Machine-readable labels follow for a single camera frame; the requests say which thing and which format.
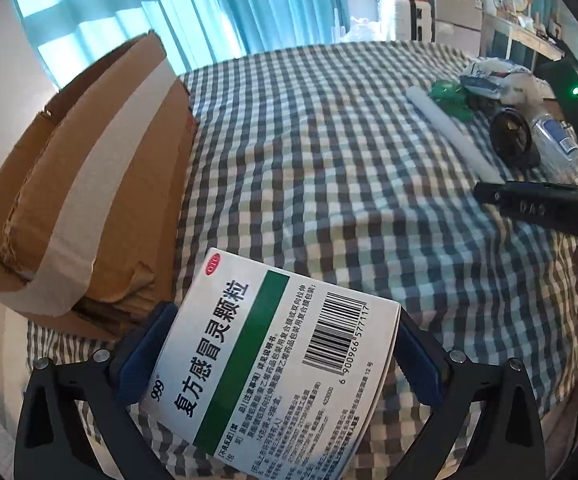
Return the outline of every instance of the checkered bedsheet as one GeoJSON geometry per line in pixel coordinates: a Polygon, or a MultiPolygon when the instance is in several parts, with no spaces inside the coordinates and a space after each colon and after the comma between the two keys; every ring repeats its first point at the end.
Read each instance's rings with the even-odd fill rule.
{"type": "MultiPolygon", "coordinates": [[[[526,365],[540,413],[578,378],[574,240],[503,219],[476,177],[405,97],[469,59],[436,44],[348,43],[269,52],[184,76],[199,131],[179,223],[176,301],[210,247],[400,301],[446,349],[526,365]]],[[[458,126],[507,179],[487,123],[458,126]]],[[[542,180],[539,173],[533,180],[542,180]]],[[[82,360],[99,342],[29,323],[29,359],[82,360]]],[[[463,455],[479,414],[448,464],[463,455]]],[[[90,434],[99,438],[86,405],[90,434]]],[[[180,476],[236,471],[132,407],[180,476]]],[[[429,416],[393,364],[347,477],[384,478],[429,416]]]]}

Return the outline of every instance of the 999 logo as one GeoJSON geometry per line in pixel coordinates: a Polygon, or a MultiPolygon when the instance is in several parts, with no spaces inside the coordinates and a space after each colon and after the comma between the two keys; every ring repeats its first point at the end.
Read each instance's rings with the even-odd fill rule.
{"type": "Polygon", "coordinates": [[[159,379],[153,384],[153,389],[151,390],[151,398],[155,399],[156,402],[160,402],[160,396],[165,389],[165,385],[159,379]]]}

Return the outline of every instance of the plastic bag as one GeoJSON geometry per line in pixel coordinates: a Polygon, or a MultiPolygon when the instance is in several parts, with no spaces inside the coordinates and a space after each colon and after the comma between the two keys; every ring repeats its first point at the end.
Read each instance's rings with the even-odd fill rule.
{"type": "Polygon", "coordinates": [[[351,28],[341,39],[341,43],[351,41],[384,41],[379,22],[370,22],[367,18],[351,18],[351,28]]]}
{"type": "Polygon", "coordinates": [[[530,70],[496,57],[468,65],[460,75],[460,83],[473,94],[505,105],[537,104],[552,95],[549,84],[530,70]]]}
{"type": "Polygon", "coordinates": [[[464,88],[457,81],[438,79],[429,91],[429,97],[448,116],[455,117],[463,123],[473,119],[473,114],[467,107],[464,88]]]}

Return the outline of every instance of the brown cardboard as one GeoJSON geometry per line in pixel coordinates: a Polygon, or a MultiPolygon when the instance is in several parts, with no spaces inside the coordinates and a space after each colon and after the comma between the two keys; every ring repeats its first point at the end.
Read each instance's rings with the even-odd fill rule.
{"type": "MultiPolygon", "coordinates": [[[[153,33],[128,41],[53,97],[25,131],[0,168],[0,293],[20,291],[36,278],[81,166],[164,59],[153,33]]],[[[195,121],[181,81],[164,90],[104,218],[85,297],[62,316],[21,312],[29,319],[114,339],[140,323],[157,301],[173,299],[176,231],[195,121]]],[[[83,228],[87,214],[83,204],[74,225],[83,228]]]]}

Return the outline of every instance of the clear plastic bottle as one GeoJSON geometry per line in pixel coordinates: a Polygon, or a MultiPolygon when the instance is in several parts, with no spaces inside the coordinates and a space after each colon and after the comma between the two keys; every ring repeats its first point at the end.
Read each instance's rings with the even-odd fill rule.
{"type": "Polygon", "coordinates": [[[531,138],[540,152],[540,167],[550,182],[575,184],[578,179],[578,143],[575,137],[545,110],[537,111],[529,126],[531,138]]]}

